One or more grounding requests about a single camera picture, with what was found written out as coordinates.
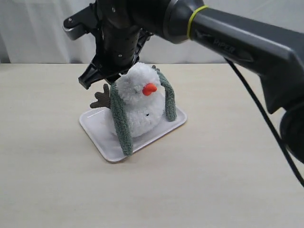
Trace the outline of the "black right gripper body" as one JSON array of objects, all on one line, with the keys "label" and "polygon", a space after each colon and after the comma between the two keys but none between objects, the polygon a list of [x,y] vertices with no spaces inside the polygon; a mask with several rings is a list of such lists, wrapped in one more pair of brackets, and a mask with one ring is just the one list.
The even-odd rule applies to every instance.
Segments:
[{"label": "black right gripper body", "polygon": [[98,32],[91,64],[101,76],[125,74],[139,61],[152,33],[132,22],[125,0],[97,0],[95,13]]}]

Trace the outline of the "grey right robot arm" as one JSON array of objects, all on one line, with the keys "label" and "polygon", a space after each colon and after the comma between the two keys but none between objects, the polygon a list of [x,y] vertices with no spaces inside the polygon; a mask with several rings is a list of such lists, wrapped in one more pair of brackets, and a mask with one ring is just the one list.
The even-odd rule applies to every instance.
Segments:
[{"label": "grey right robot arm", "polygon": [[207,7],[201,0],[97,0],[84,9],[96,55],[79,82],[115,81],[151,35],[203,45],[260,77],[269,113],[285,109],[279,145],[304,159],[304,36]]}]

